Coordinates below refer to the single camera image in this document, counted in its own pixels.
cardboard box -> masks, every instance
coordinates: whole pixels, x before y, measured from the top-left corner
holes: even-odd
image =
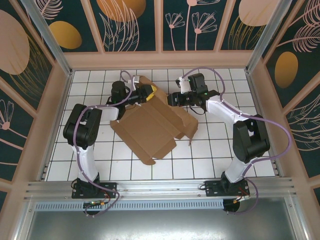
[[[139,84],[153,85],[145,76]],[[183,136],[191,142],[198,130],[198,120],[182,107],[171,107],[167,94],[157,88],[154,97],[141,106],[129,106],[119,121],[111,121],[111,128],[146,165],[164,158],[176,145],[174,138]]]

purple cable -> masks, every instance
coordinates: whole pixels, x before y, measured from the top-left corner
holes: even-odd
[[[78,118],[78,120],[76,121],[76,124],[75,124],[75,127],[74,127],[74,132],[73,132],[73,145],[74,145],[74,147],[75,147],[75,149],[76,149],[76,162],[77,162],[77,164],[78,164],[78,167],[79,167],[79,169],[80,169],[80,172],[82,173],[82,175],[84,176],[84,178],[85,178],[89,183],[91,183],[93,186],[95,186],[95,187],[97,187],[97,188],[99,188],[99,189],[102,189],[102,190],[104,190],[104,191],[117,194],[116,199],[113,201],[113,203],[110,204],[110,206],[108,206],[105,210],[99,211],[99,212],[98,212],[97,214],[95,214],[95,215],[89,215],[89,214],[87,213],[88,207],[86,207],[85,210],[84,210],[84,212],[85,212],[85,214],[86,214],[87,217],[92,217],[92,218],[94,218],[95,216],[101,215],[101,214],[105,213],[106,211],[108,211],[108,210],[109,210],[110,208],[112,208],[113,205],[119,200],[120,194],[119,194],[118,191],[116,191],[116,190],[111,190],[111,189],[105,188],[105,187],[103,187],[103,186],[100,186],[100,185],[94,183],[93,181],[91,181],[91,180],[88,178],[88,176],[86,175],[86,173],[84,172],[84,170],[83,170],[83,168],[82,168],[82,166],[81,166],[81,164],[80,164],[79,148],[78,148],[77,142],[76,142],[76,132],[77,132],[77,130],[78,130],[78,127],[79,127],[81,118],[82,118],[82,116],[85,114],[85,112],[86,112],[87,110],[89,110],[89,109],[96,109],[96,108],[114,107],[114,106],[123,104],[126,100],[128,100],[128,98],[130,97],[130,95],[132,94],[132,91],[133,91],[133,89],[134,89],[134,80],[133,80],[133,77],[130,75],[129,72],[127,72],[127,71],[125,71],[125,70],[122,70],[122,71],[120,72],[120,76],[122,76],[122,73],[126,73],[126,74],[129,76],[129,78],[131,79],[131,88],[130,88],[130,92],[129,92],[128,96],[127,96],[125,99],[123,99],[121,102],[118,102],[118,103],[115,103],[115,104],[87,106],[87,107],[81,112],[81,114],[79,115],[79,118]]]
[[[248,172],[248,170],[250,169],[250,167],[254,164],[254,163],[258,163],[258,162],[261,162],[261,161],[266,161],[266,160],[273,160],[273,159],[277,159],[277,158],[280,158],[282,157],[283,155],[285,155],[289,149],[291,148],[292,146],[292,138],[291,138],[291,135],[289,133],[289,131],[284,127],[282,126],[281,124],[275,122],[275,121],[272,121],[272,120],[268,120],[268,119],[265,119],[265,118],[261,118],[261,117],[255,117],[255,116],[251,116],[251,115],[247,115],[247,114],[242,114],[240,111],[237,111],[237,110],[234,110],[232,107],[230,107],[228,104],[225,103],[224,99],[223,99],[223,94],[226,92],[226,85],[225,85],[225,81],[222,79],[221,75],[216,71],[214,70],[213,68],[210,68],[210,67],[206,67],[206,66],[200,66],[200,67],[196,67],[190,71],[188,71],[185,75],[182,76],[182,78],[185,78],[188,74],[192,73],[193,71],[195,70],[199,70],[199,69],[207,69],[207,70],[210,70],[212,72],[214,72],[221,80],[222,82],[222,86],[223,86],[223,91],[220,93],[220,100],[222,102],[223,105],[225,105],[229,110],[231,110],[232,112],[234,112],[235,114],[239,115],[239,116],[243,116],[245,118],[248,118],[248,119],[252,119],[252,120],[257,120],[257,121],[264,121],[264,122],[267,122],[267,123],[270,123],[270,124],[273,124],[273,125],[276,125],[278,126],[279,128],[281,128],[285,134],[287,135],[288,137],[288,145],[286,146],[286,149],[276,155],[276,156],[271,156],[271,157],[264,157],[264,158],[261,158],[261,159],[256,159],[256,160],[253,160],[247,167],[246,169],[244,170],[243,174],[242,174],[242,177],[244,179],[246,179],[249,183],[251,183],[255,189],[255,192],[256,192],[256,200],[255,200],[255,203],[254,205],[246,210],[246,211],[243,211],[243,212],[232,212],[232,214],[235,214],[235,215],[240,215],[240,214],[246,214],[250,211],[252,211],[256,205],[258,204],[258,201],[259,201],[259,193],[258,193],[258,188],[257,186],[253,183],[253,181],[251,181],[250,179],[246,178],[245,175],[246,173]]]

